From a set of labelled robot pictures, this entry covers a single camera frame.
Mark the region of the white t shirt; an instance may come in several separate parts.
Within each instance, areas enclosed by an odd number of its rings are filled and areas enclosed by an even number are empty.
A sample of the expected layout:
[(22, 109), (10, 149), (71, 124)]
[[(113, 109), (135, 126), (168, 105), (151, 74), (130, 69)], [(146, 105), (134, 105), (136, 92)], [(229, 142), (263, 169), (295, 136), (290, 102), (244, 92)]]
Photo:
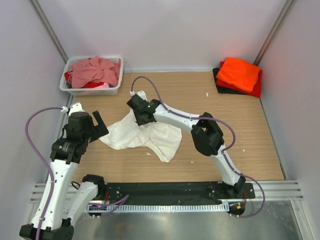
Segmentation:
[(164, 163), (172, 160), (182, 140), (182, 130), (166, 123), (153, 122), (139, 126), (133, 110), (107, 129), (109, 133), (99, 140), (110, 148), (123, 150), (148, 147)]

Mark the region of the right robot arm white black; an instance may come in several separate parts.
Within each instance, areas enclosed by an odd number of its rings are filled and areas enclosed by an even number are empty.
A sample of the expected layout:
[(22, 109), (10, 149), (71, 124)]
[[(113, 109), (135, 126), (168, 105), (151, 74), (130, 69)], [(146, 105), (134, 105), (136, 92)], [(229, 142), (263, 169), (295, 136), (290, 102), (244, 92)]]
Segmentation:
[(216, 164), (226, 194), (237, 198), (243, 193), (245, 177), (241, 176), (227, 152), (218, 119), (207, 112), (197, 115), (170, 108), (156, 99), (147, 101), (144, 91), (131, 91), (130, 96), (127, 105), (133, 111), (137, 125), (162, 123), (189, 132), (195, 149)]

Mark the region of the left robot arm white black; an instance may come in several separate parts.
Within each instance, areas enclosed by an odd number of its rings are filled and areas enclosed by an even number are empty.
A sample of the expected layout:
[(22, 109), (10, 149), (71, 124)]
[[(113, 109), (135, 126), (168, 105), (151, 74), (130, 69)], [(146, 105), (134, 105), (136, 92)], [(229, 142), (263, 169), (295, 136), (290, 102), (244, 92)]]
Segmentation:
[(75, 225), (89, 202), (106, 194), (102, 176), (87, 174), (75, 195), (67, 201), (67, 193), (81, 157), (90, 143), (109, 133), (100, 113), (69, 111), (62, 135), (51, 146), (49, 176), (42, 199), (29, 224), (21, 226), (19, 235), (25, 240), (70, 240)]

